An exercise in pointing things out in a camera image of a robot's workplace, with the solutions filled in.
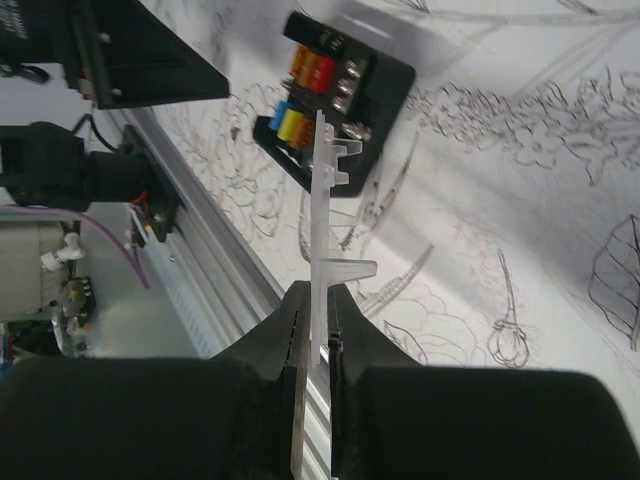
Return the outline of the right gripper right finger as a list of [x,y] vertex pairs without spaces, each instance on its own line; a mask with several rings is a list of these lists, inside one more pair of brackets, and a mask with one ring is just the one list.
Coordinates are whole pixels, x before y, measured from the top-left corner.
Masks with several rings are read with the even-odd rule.
[[635,479],[605,386],[578,372],[424,366],[328,293],[331,473],[339,479]]

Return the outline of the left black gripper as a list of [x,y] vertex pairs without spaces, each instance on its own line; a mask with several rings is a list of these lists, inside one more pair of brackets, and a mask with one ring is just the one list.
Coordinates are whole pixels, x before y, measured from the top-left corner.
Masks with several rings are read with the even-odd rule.
[[230,94],[227,78],[139,1],[2,2],[2,77],[44,85],[46,64],[102,110]]

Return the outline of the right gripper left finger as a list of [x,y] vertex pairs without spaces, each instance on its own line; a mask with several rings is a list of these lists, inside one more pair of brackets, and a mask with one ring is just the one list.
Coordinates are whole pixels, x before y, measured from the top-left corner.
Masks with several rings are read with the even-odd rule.
[[310,286],[209,359],[25,360],[1,379],[5,479],[297,479]]

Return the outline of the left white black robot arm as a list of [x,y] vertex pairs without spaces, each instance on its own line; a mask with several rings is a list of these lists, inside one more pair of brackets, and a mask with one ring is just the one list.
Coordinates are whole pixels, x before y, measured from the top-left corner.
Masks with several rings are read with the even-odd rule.
[[[1,74],[43,85],[46,63],[101,110],[229,95],[227,78],[139,1],[4,1]],[[1,185],[20,205],[84,212],[128,202],[150,176],[141,159],[85,152],[75,130],[49,122],[1,129]]]

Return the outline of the black fuse box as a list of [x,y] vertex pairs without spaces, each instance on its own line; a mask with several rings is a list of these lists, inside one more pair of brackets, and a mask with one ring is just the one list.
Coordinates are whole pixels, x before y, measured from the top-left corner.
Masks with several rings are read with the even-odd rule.
[[256,118],[253,139],[309,190],[316,115],[323,113],[338,138],[362,144],[361,152],[338,162],[348,184],[331,190],[334,197],[356,197],[415,81],[415,69],[300,12],[289,15],[283,34],[297,45],[287,95],[272,115]]

